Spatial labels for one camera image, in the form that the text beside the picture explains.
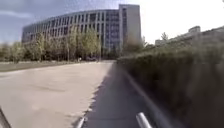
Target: green hedge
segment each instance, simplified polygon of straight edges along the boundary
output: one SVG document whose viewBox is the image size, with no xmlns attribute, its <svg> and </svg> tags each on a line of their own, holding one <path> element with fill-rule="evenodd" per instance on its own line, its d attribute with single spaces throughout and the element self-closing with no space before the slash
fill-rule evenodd
<svg viewBox="0 0 224 128">
<path fill-rule="evenodd" d="M 188 127 L 224 127 L 224 45 L 175 47 L 122 57 L 117 63 Z"/>
</svg>

